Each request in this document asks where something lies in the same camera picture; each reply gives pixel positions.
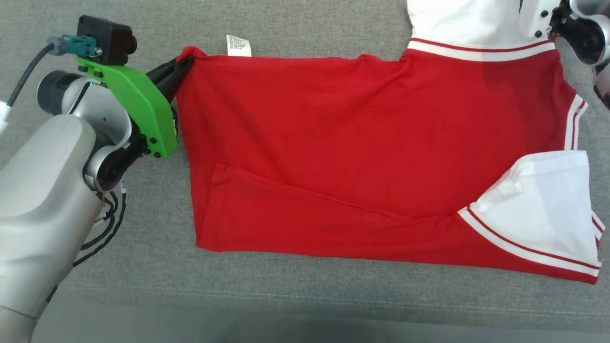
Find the teal connector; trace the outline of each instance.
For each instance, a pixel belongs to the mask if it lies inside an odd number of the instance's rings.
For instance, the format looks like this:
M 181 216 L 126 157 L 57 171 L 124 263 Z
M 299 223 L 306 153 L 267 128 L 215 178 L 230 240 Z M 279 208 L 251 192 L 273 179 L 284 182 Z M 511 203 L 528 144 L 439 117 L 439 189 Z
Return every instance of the teal connector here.
M 95 38 L 87 36 L 51 37 L 47 44 L 53 44 L 51 55 L 62 56 L 65 54 L 77 55 L 79 57 L 96 57 L 102 54 L 102 49 L 96 45 Z

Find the black cable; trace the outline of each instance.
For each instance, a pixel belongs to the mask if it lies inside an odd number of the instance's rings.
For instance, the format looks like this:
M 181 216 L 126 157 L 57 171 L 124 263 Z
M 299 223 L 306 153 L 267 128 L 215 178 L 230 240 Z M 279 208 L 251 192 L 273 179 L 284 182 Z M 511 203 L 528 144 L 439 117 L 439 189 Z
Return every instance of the black cable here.
M 123 217 L 125 216 L 125 202 L 127 200 L 127 193 L 123 193 L 122 197 L 121 197 L 121 213 L 118 216 L 118 222 L 114 227 L 114 230 L 112 230 L 112 233 L 110 235 L 108 235 L 108 237 L 106 237 L 106 240 L 104 241 L 104 243 L 98 245 L 95 250 L 93 250 L 92 252 L 90 252 L 89 254 L 81 257 L 78 261 L 74 262 L 74 264 L 72 265 L 72 267 L 76 267 L 77 265 L 85 262 L 86 260 L 88 260 L 89 258 L 91 258 L 93 255 L 99 253 L 100 250 L 102 250 L 106 245 L 108 245 L 108 243 L 110 243 L 110 241 L 112 240 L 112 238 L 117 234 L 118 232 L 118 228 L 121 226 L 121 223 L 123 222 Z
M 54 47 L 55 45 L 51 43 L 45 46 L 42 50 L 40 50 L 38 55 L 34 57 L 34 59 L 30 62 L 30 65 L 28 65 L 26 70 L 23 72 L 23 75 L 21 75 L 21 79 L 19 79 L 19 82 L 17 82 L 17 85 L 15 86 L 13 93 L 10 95 L 9 100 L 6 102 L 6 105 L 13 107 L 13 105 L 15 104 L 15 100 L 17 100 L 19 93 L 21 93 L 23 86 L 26 84 L 27 79 L 30 77 L 30 74 L 32 74 L 32 71 L 34 70 L 36 65 L 45 55 L 47 55 L 51 50 L 53 50 Z
M 110 233 L 110 231 L 112 230 L 112 228 L 114 226 L 114 221 L 115 221 L 114 215 L 118 209 L 118 199 L 114 192 L 110 192 L 110 196 L 112 197 L 112 200 L 114 200 L 114 203 L 116 205 L 112 206 L 113 205 L 112 202 L 110 200 L 106 199 L 106 203 L 110 204 L 110 211 L 109 211 L 108 215 L 106 216 L 106 218 L 110 218 L 110 222 L 108 223 L 108 226 L 106 227 L 104 232 L 102 232 L 98 237 L 95 237 L 94 239 L 90 240 L 89 242 L 83 244 L 81 247 L 81 251 L 87 250 L 87 249 L 91 248 L 92 246 L 96 245 L 97 243 L 99 243 L 106 236 L 108 236 L 108 233 Z
M 49 296 L 46 297 L 46 303 L 50 303 L 51 302 L 51 299 L 53 299 L 53 295 L 55 295 L 55 292 L 57 292 L 57 285 L 55 285 L 55 287 L 53 287 L 53 290 L 51 291 Z

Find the white stripe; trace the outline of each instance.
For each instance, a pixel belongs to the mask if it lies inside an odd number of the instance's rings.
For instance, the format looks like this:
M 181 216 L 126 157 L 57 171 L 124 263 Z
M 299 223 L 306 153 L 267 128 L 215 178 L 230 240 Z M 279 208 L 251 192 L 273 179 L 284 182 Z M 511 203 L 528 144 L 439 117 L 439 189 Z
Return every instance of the white stripe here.
M 507 50 L 507 49 L 525 49 L 528 46 L 536 45 L 538 43 L 549 43 L 554 46 L 554 43 L 549 41 L 548 38 L 538 38 L 535 40 L 530 40 L 528 42 L 521 42 L 516 44 L 502 44 L 502 45 L 489 45 L 489 44 L 454 44 L 450 42 L 443 42 L 435 39 L 427 39 L 426 37 L 422 37 L 421 35 L 413 35 L 411 39 L 415 38 L 416 40 L 425 40 L 427 42 L 440 43 L 444 45 L 454 46 L 457 48 L 466 48 L 466 49 L 476 49 L 476 50 Z
M 441 56 L 452 57 L 455 59 L 469 60 L 469 61 L 480 61 L 480 62 L 502 62 L 510 60 L 524 59 L 525 57 L 540 54 L 541 52 L 550 51 L 555 49 L 555 45 L 552 43 L 541 44 L 518 51 L 495 51 L 495 52 L 482 52 L 482 51 L 466 51 L 453 48 L 447 48 L 444 46 L 438 46 L 434 44 L 428 44 L 424 42 L 410 41 L 408 49 L 415 49 L 432 54 Z
M 574 150 L 578 150 L 578 133 L 579 133 L 579 127 L 580 127 L 580 117 L 583 116 L 584 111 L 587 110 L 587 108 L 589 107 L 588 103 L 584 103 L 583 108 L 581 109 L 577 109 L 578 113 L 576 114 L 576 125 L 574 126 Z
M 565 143 L 564 150 L 572 150 L 572 134 L 574 134 L 574 150 L 578 147 L 578 121 L 580 120 L 580 116 L 583 115 L 583 112 L 587 109 L 587 104 L 584 105 L 583 109 L 581 109 L 576 115 L 576 126 L 574 125 L 574 114 L 578 111 L 580 105 L 583 104 L 583 99 L 576 94 L 574 100 L 572 101 L 572 105 L 568 110 L 567 120 L 565 123 Z
M 520 258 L 523 258 L 523 259 L 526 259 L 526 260 L 529 260 L 532 262 L 550 265 L 552 267 L 572 270 L 572 271 L 579 272 L 579 273 L 585 273 L 585 274 L 596 276 L 596 277 L 597 277 L 598 273 L 600 272 L 598 269 L 593 269 L 590 267 L 586 267 L 585 265 L 564 261 L 562 259 L 552 258 L 551 256 L 540 255 L 537 253 L 533 253 L 532 251 L 522 249 L 516 245 L 510 244 L 509 242 L 506 242 L 505 240 L 503 240 L 503 239 L 499 238 L 498 236 L 494 235 L 493 233 L 491 233 L 487 228 L 485 228 L 485 226 L 482 226 L 482 224 L 470 214 L 470 212 L 468 211 L 467 208 L 461 209 L 458 212 L 458 214 L 470 226 L 472 226 L 472 228 L 475 229 L 475 231 L 478 232 L 481 236 L 485 237 L 487 240 L 489 240 L 491 243 L 498 246 L 502 250 L 505 250 L 515 256 L 518 256 Z M 599 262 L 588 263 L 588 264 L 594 265 L 596 267 L 601 266 L 601 263 L 599 263 Z
M 597 225 L 599 225 L 599 226 L 600 226 L 601 230 L 602 230 L 602 231 L 606 231 L 606 225 L 604 225 L 604 223 L 602 223 L 602 222 L 601 222 L 600 218 L 599 218 L 599 217 L 597 217 L 597 214 L 595 214 L 595 212 L 591 211 L 591 216 L 593 217 L 593 220 L 595 220 L 595 222 L 597 223 Z

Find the gray cushion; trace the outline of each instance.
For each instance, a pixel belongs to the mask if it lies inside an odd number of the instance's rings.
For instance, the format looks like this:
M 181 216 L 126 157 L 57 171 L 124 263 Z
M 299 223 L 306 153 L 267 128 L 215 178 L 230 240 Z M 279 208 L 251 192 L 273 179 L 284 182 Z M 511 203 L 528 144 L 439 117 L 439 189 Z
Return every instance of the gray cushion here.
M 224 35 L 251 41 L 257 56 L 402 55 L 410 36 L 402 0 L 30 0 L 0 10 L 0 99 L 50 35 L 71 34 L 82 13 L 132 26 L 129 65 L 149 70 L 186 45 L 226 53 Z M 566 78 L 591 105 L 581 122 L 594 209 L 610 221 L 609 113 L 590 72 L 562 49 Z M 76 71 L 72 57 L 47 57 L 33 73 L 0 136 L 0 166 L 48 118 L 37 82 Z M 415 322 L 610 331 L 610 270 L 595 286 L 502 270 L 271 253 L 211 253 L 194 245 L 189 172 L 182 140 L 170 160 L 145 158 L 127 176 L 125 220 L 114 241 L 76 268 L 59 297 L 159 303 Z M 602 239 L 600 259 L 610 258 Z

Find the care label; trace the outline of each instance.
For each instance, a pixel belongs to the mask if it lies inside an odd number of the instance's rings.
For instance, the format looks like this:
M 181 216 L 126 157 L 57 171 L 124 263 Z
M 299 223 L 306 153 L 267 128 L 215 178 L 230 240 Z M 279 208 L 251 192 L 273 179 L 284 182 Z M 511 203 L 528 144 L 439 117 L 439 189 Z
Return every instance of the care label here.
M 125 187 L 125 177 L 121 180 L 121 194 L 127 193 L 127 187 Z
M 229 56 L 252 56 L 250 42 L 239 37 L 227 35 L 227 54 Z

